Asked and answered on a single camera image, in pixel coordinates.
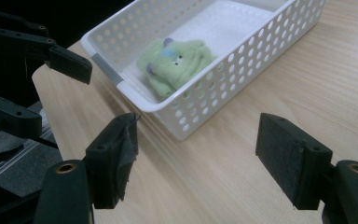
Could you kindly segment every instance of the white plastic basket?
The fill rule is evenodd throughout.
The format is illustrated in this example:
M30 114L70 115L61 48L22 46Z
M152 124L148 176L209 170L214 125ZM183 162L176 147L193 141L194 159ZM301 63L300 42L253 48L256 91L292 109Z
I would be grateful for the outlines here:
M81 43L117 88L186 139L319 20L325 0L138 0ZM160 100L136 61L157 38L202 39L217 58Z

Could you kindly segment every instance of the basket hole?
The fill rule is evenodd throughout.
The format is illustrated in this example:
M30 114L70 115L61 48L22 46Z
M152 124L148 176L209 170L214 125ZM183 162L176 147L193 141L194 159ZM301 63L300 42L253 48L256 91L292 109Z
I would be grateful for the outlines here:
M190 125L185 125L185 127L183 127L183 132L188 132L188 130L190 129Z
M289 24L289 19L286 19L286 21L284 21L283 27L286 27Z
M215 86L214 82L211 82L211 84L209 84L209 90L213 90L214 86Z
M200 91L199 99L204 98L204 96L205 96L205 91Z
M234 81L235 81L235 75L232 75L232 76L229 78L229 81L230 81L230 82L234 82Z
M267 36L267 41L270 41L271 38L272 38L272 34L268 34L268 36Z
M213 100L212 102L212 106L217 106L217 104L219 103L219 101L217 99Z
M257 48L261 49L263 47L263 41L261 40L260 42L258 42Z
M271 45L267 45L266 46L266 49L265 49L265 52L269 52L269 49L271 48Z
M284 46L285 46L285 41L283 40L282 43L280 44L280 48L283 49Z
M205 106L206 106L206 103L207 103L206 100L203 100L203 101L200 103L200 106L201 106L201 107L205 107Z
M302 19L300 18L298 21L297 21L297 25L300 25L302 23Z
M243 62L245 62L245 57L242 56L238 61L238 64L243 64Z
M211 93L211 99L216 98L216 95L217 95L216 91L213 91L213 92Z
M206 75L206 79L209 81L209 80L212 80L213 78L213 72L209 72L207 75Z
M274 45L277 45L279 43L279 37L276 37L275 39L274 39Z
M198 82L196 83L196 90L199 90L201 87L202 87L202 82L201 82L201 81L198 81Z
M222 93L222 99L225 99L226 97L227 97L227 92L224 91L224 92Z
M255 50L251 49L251 50L249 50L248 56L252 57L254 53L255 53Z
M295 21L296 19L297 19L297 12L295 12L295 14L293 14L292 21Z
M229 73L233 73L234 70L235 70L235 65L232 64L232 65L229 67L228 72L229 72Z
M197 109L196 108L192 108L190 111L190 116L193 117L197 114Z
M202 114L203 114L203 115L208 114L208 112L209 112L209 108L208 108L208 107L205 107L205 108L202 110Z
M183 110L177 110L176 113L175 113L175 116L177 118L181 118L183 116Z
M240 83L243 83L245 81L245 77L240 78Z
M307 13L305 14L305 19L307 19L310 16L310 12L307 11Z
M126 19L121 19L121 20L120 20L120 24L121 24L121 25L125 25L126 23L127 23Z
M186 118L181 118L180 120L179 120L179 124L180 125L184 125L184 124L186 124Z
M261 36L263 36L263 34L264 34L264 29L261 29L260 32L258 32L258 37L261 38Z
M185 98L185 100L187 100L188 98L190 98L191 93L189 91L185 91L185 93L183 94L183 97Z
M270 21L269 24L268 24L268 29L272 29L272 26L274 25L274 21Z
M253 45L255 42L255 38L252 36L252 38L249 40L249 46Z
M245 73L245 68L244 68L244 67L242 67L242 68L240 69L239 74L240 74L240 75L243 75L243 73Z
M220 91L223 91L226 88L226 82L222 83L220 86Z
M219 72L223 71L224 68L225 68L225 64L224 64L224 63L220 63L220 64L217 65L217 71L219 71Z
M278 16L277 22L280 22L282 20L282 14Z
M234 54L230 54L229 57L228 57L228 62L231 63L233 60L234 60Z
M171 108L176 109L178 106L179 106L179 103L177 101L173 101Z
M226 79L226 74L222 73L222 76L220 76L219 81L224 81Z
M312 22L313 22L313 20L315 20L314 15L310 16L309 22L310 22L310 23L312 23Z
M200 121L200 116L196 116L193 118L193 123L197 123Z
M290 6L289 8L287 8L286 10L286 16L288 16L290 14L290 12L292 12L292 6Z
M245 46L242 45L242 46L240 46L240 49L238 50L238 53L242 54L244 50L245 50Z
M303 5L303 6L301 7L301 9L300 9L300 14L303 14L304 11L305 11L305 5Z
M188 102L187 108L191 108L194 106L194 101Z
M275 30L275 35L277 35L281 30L281 26L278 26L277 29Z

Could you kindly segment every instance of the gray mat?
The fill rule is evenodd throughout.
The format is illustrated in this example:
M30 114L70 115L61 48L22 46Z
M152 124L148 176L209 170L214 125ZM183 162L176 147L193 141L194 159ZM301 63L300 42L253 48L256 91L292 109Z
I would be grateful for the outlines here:
M29 109L38 113L41 108L42 105L38 102ZM47 136L49 141L55 142L53 134L47 134ZM46 170L62 161L62 157L56 148L0 132L0 152L21 144L25 144L26 148L28 146L27 153L0 173L0 186L19 196L25 196L41 189Z

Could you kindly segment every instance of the green plush toy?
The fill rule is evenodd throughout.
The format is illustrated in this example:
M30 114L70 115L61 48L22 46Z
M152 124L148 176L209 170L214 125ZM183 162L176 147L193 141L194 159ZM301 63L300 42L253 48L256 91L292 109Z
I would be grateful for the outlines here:
M158 39L137 61L146 71L153 89L162 97L169 97L214 59L202 40L186 42L171 38Z

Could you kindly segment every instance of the wooden table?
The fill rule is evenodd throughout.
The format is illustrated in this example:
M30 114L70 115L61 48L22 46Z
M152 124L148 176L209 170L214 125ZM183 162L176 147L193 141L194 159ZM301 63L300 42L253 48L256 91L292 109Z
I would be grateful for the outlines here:
M80 43L71 50L87 57ZM136 111L95 64L90 85L46 66L34 84L66 160ZM358 161L358 1L327 0L314 28L185 141L143 114L125 200L95 211L96 223L322 223L324 205L297 211L255 155L262 112L330 147L333 164Z

